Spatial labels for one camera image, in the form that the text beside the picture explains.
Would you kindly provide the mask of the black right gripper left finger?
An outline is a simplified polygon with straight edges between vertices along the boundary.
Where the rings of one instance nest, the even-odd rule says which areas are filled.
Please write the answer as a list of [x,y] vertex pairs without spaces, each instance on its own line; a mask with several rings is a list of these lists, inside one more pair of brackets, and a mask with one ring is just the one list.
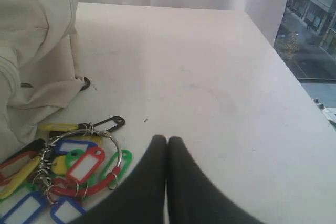
[[116,191],[72,223],[163,223],[167,161],[167,139],[153,136]]

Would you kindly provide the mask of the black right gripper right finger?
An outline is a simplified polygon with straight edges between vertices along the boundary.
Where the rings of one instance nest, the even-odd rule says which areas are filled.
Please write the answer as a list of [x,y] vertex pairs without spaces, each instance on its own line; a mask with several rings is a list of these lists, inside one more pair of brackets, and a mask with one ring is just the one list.
[[170,223],[261,223],[215,187],[194,161],[182,138],[171,137],[167,150]]

